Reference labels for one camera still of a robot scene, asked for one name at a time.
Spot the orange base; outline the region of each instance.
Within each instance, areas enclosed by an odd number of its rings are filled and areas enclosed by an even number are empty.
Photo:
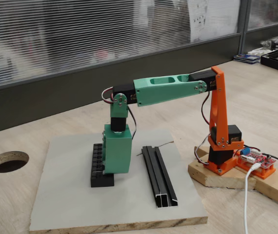
[[[237,166],[246,171],[248,171],[251,168],[251,164],[246,161],[243,161],[241,158],[238,159]],[[258,176],[259,178],[265,179],[275,171],[276,171],[276,169],[274,168],[274,165],[272,164],[268,169],[259,168],[255,171],[252,171],[251,174]]]
[[[237,165],[238,158],[232,157],[231,159],[225,161],[223,164],[219,166],[214,164],[213,162],[210,161],[207,162],[209,163],[209,165],[204,165],[204,167],[221,176]]]

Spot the orange arm link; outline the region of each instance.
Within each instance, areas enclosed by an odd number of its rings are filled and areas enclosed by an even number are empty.
[[[213,127],[217,128],[216,142],[215,144],[209,135],[208,141],[211,144],[214,151],[220,150],[235,150],[243,149],[244,141],[233,141],[228,144],[228,119],[227,119],[227,103],[226,103],[226,86],[225,77],[222,70],[217,66],[212,67],[212,70],[216,73],[216,90],[212,91],[212,103],[211,103],[211,115],[209,121],[209,130]]]

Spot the window blinds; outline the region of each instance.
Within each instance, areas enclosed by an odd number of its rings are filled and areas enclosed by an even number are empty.
[[[0,0],[0,85],[233,34],[238,10],[239,0]]]
[[[278,23],[278,0],[252,0],[248,29]]]

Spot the circuit board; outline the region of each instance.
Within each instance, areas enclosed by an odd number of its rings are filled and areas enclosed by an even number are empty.
[[[271,157],[267,157],[263,154],[254,154],[254,153],[249,153],[247,155],[239,155],[239,157],[243,160],[243,161],[247,161],[249,163],[261,163],[261,167],[264,169],[268,169],[272,164],[274,164],[276,162],[275,159],[271,158]]]

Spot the plywood base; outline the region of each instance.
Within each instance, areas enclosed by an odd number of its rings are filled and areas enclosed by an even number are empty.
[[[203,161],[208,159],[208,147],[198,150],[198,155]],[[231,189],[244,189],[246,171],[235,167],[222,176],[204,168],[197,160],[189,164],[188,172],[191,178],[197,180],[206,187],[223,187]],[[249,177],[248,189],[255,189],[265,196],[278,202],[278,169],[266,179],[255,175]]]
[[[31,234],[91,234],[207,222],[201,198],[169,131],[138,131],[129,173],[116,174],[114,187],[91,188],[93,144],[101,139],[102,134],[87,134],[51,141],[31,215]],[[160,146],[177,207],[156,208],[141,154],[146,145]]]

